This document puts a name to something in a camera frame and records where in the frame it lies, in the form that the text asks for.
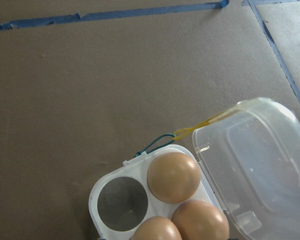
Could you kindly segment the brown egg in box front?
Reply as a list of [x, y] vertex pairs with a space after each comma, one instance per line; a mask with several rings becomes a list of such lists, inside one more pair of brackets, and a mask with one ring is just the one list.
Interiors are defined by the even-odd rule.
[[189, 200], [173, 213], [172, 222], [183, 240], [227, 240], [230, 227], [225, 214], [214, 205]]

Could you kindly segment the brown egg in box rear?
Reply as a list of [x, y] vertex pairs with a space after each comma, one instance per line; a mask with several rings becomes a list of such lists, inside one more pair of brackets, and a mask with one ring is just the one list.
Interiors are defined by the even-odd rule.
[[201, 171], [195, 160], [185, 153], [168, 152], [156, 157], [147, 171], [147, 184], [160, 201], [176, 204], [195, 194]]

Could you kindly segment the yellow green rubber band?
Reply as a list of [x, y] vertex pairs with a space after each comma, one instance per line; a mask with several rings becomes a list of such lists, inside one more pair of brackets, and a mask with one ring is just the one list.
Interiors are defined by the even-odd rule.
[[[187, 128], [182, 128], [182, 129], [178, 129], [176, 131], [174, 131], [173, 133], [165, 133], [160, 135], [159, 137], [157, 137], [156, 139], [154, 139], [148, 146], [144, 147], [142, 150], [138, 151], [134, 157], [138, 157], [140, 156], [142, 153], [146, 153], [146, 154], [150, 154], [160, 148], [166, 147], [168, 145], [173, 144], [176, 141], [180, 141], [183, 138], [185, 138], [186, 136], [188, 136], [189, 134], [192, 134], [195, 130], [203, 128], [205, 126], [209, 126], [212, 125], [214, 123], [220, 122], [221, 120], [224, 120], [225, 118], [228, 118], [232, 115], [234, 115], [235, 113], [239, 112], [240, 109], [238, 106], [234, 106], [231, 107], [225, 111], [222, 111], [220, 113], [217, 113], [216, 115], [213, 115], [207, 119], [205, 119], [204, 121], [198, 123], [195, 126], [191, 126], [191, 127], [187, 127]], [[161, 144], [153, 149], [150, 149], [155, 143], [157, 143], [158, 141], [160, 141], [162, 138], [167, 138], [169, 137], [170, 140], [164, 144]]]

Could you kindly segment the clear plastic egg box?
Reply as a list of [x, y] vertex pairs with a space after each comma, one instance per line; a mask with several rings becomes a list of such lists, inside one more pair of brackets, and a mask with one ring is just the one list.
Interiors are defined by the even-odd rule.
[[300, 122], [269, 98], [234, 106], [234, 115], [192, 133], [194, 153], [172, 143], [100, 178], [88, 199], [100, 239], [129, 240], [146, 219], [173, 216], [178, 204], [151, 193], [147, 171], [158, 156], [177, 152], [200, 169], [192, 199], [224, 212], [241, 239], [300, 240]]

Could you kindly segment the brown egg from bowl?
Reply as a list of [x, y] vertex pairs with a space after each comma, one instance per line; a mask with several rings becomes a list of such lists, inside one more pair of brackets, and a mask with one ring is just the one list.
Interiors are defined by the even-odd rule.
[[166, 217], [154, 216], [145, 220], [134, 232], [132, 240], [181, 240], [175, 224]]

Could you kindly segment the brown egg in box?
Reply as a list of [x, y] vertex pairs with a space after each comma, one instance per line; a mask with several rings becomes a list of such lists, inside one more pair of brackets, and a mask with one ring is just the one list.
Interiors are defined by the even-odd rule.
[[147, 171], [147, 184], [160, 201], [176, 204], [195, 194], [201, 171], [195, 160], [185, 153], [168, 152], [156, 157]]
[[230, 227], [225, 214], [214, 205], [189, 200], [173, 213], [172, 222], [183, 240], [227, 240]]

